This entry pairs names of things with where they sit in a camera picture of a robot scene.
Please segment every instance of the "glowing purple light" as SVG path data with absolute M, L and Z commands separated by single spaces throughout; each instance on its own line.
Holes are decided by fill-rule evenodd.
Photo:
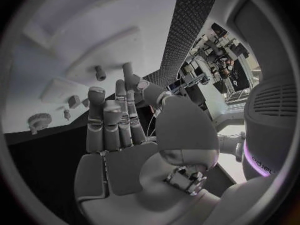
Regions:
M 248 148 L 247 148 L 247 143 L 246 140 L 244 141 L 243 144 L 243 151 L 244 151 L 244 156 L 247 159 L 248 163 L 251 165 L 251 167 L 257 171 L 260 175 L 264 176 L 264 177 L 268 177 L 270 175 L 269 172 L 267 172 L 266 170 L 264 170 L 262 167 L 260 167 L 253 159 L 252 159 L 252 155 L 249 152 Z

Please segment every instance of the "robotic hand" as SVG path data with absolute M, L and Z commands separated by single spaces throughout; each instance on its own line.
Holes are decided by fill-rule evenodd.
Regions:
M 117 196 L 141 192 L 142 166 L 158 152 L 175 168 L 164 181 L 190 195 L 198 194 L 205 180 L 203 173 L 217 163 L 220 152 L 210 119 L 189 99 L 134 75 L 130 63 L 123 66 L 123 72 L 125 81 L 116 81 L 115 100 L 105 101 L 105 91 L 100 87 L 88 91 L 89 154 L 81 158 L 77 168 L 77 201 L 104 199 L 111 192 Z M 145 136 L 135 94 L 161 109 L 155 124 L 157 143 Z

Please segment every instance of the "ventilation grille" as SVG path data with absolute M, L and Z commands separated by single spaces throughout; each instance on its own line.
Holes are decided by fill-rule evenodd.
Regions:
M 297 92 L 294 84 L 261 90 L 254 100 L 254 111 L 261 115 L 296 117 Z

